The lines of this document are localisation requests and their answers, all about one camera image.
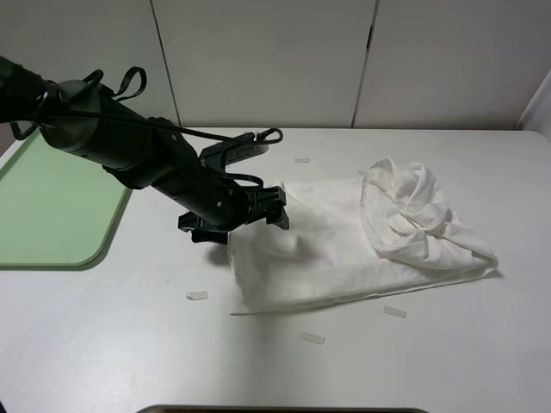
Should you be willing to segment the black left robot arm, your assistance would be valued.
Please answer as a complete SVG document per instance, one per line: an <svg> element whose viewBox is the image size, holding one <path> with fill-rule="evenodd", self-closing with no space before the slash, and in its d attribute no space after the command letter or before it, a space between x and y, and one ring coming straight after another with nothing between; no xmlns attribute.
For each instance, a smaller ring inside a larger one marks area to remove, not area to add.
<svg viewBox="0 0 551 413"><path fill-rule="evenodd" d="M265 220L287 230L286 195L257 176L226 171L283 140L279 128L237 137L205 133L165 118L146 118L124 106L126 91L145 70L131 67L113 91L93 71L55 83L8 59L1 60L1 121L14 138L40 131L52 147L100 164L130 189L152 187L186 209L178 227L194 243L225 244L231 231Z"/></svg>

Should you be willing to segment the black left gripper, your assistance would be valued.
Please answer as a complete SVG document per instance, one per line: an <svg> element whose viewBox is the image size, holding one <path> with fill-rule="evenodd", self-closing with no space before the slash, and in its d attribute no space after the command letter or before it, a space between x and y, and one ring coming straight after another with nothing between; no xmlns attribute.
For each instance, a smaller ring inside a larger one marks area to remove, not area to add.
<svg viewBox="0 0 551 413"><path fill-rule="evenodd" d="M262 219L284 231L289 229L286 193L279 186L185 187L178 192L178 203L187 209L178 218L178 229L189 232L193 243L227 244L229 232Z"/></svg>

